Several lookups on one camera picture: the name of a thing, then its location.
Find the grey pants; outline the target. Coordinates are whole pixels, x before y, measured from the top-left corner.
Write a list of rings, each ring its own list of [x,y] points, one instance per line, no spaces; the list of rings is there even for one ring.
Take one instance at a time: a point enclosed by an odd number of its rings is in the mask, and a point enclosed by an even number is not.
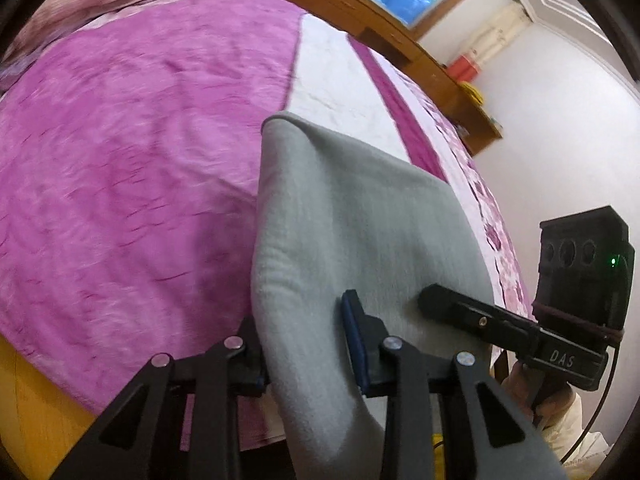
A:
[[[488,304],[480,245],[448,184],[350,136],[290,113],[262,125],[252,307],[293,465],[301,479],[374,479],[382,401],[350,366],[341,296],[419,350],[482,362],[488,344],[427,321],[431,284]]]

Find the wooden window cabinet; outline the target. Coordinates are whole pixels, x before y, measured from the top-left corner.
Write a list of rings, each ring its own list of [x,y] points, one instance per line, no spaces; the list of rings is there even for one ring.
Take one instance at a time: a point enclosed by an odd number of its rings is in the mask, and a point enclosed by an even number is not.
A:
[[[410,77],[455,125],[465,128],[462,142],[475,156],[502,138],[496,123],[431,57],[411,32],[371,0],[288,0],[348,32],[382,54]]]

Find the pink and white bedspread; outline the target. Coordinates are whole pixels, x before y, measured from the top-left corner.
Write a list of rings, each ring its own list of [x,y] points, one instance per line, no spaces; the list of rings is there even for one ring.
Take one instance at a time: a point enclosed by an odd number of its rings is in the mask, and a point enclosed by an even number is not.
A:
[[[1,99],[1,333],[91,411],[250,308],[260,126],[287,110],[450,185],[529,315],[495,197],[410,78],[284,0],[152,0],[55,41]]]

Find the red orange curtain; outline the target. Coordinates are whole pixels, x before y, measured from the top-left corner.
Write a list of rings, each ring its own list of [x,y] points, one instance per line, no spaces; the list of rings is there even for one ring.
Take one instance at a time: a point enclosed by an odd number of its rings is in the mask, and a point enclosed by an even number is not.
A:
[[[462,54],[447,66],[446,72],[457,82],[471,82],[480,73],[480,66],[472,58]]]

